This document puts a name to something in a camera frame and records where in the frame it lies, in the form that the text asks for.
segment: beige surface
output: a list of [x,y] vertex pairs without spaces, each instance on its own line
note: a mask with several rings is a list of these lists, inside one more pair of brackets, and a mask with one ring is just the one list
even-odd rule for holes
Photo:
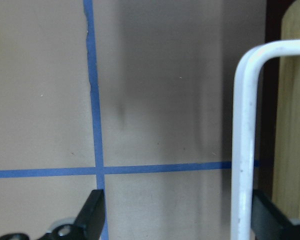
[[0,170],[95,165],[82,0],[0,0]]
[[260,0],[94,0],[105,166],[231,160],[241,55]]
[[0,236],[41,237],[54,221],[76,217],[95,188],[94,175],[0,179]]
[[[281,38],[300,38],[300,0],[284,15]],[[300,56],[281,58],[279,75],[273,201],[300,218]]]
[[109,239],[230,239],[230,181],[230,170],[107,175]]

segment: wood grain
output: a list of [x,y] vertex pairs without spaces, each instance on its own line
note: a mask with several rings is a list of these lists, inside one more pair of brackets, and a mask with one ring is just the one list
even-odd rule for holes
[[[300,39],[300,0],[283,16],[281,39]],[[300,219],[300,56],[280,59],[272,198]]]

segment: white metal rod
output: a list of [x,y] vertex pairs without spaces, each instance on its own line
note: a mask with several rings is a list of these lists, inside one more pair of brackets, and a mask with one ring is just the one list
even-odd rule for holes
[[233,94],[231,240],[250,239],[260,70],[269,59],[294,55],[300,55],[300,39],[274,41],[249,50],[236,68]]

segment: wooden plank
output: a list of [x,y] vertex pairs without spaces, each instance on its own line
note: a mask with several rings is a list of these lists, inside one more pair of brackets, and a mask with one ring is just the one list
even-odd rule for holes
[[[282,19],[281,39],[300,39],[300,0]],[[280,59],[272,198],[300,218],[300,56]]]

